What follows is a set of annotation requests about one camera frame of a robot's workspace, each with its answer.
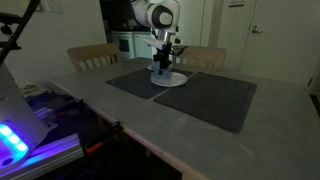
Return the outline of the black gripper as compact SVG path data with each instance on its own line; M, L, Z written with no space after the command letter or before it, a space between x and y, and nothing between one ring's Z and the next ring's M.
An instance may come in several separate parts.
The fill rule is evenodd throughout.
M160 68L162 69L162 75L170 76L170 68L168 68L172 62L169 60L169 55L171 53L171 45L167 45L164 49L157 50L157 53L153 56L155 62L159 62L160 64L155 65L155 73L160 73Z

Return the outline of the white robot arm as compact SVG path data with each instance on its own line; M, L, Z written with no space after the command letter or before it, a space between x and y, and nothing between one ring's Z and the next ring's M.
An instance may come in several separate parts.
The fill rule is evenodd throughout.
M157 49L153 56L155 70L159 75L168 71L171 62L169 54L180 16L180 3L177 0L163 0L160 3L150 3L147 0L129 0L136 20L143 26L158 30L151 46Z

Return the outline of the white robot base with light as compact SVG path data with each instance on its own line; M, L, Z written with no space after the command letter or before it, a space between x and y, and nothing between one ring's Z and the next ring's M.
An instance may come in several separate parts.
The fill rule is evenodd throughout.
M0 66L0 173L23 163L48 134L16 85L6 64Z

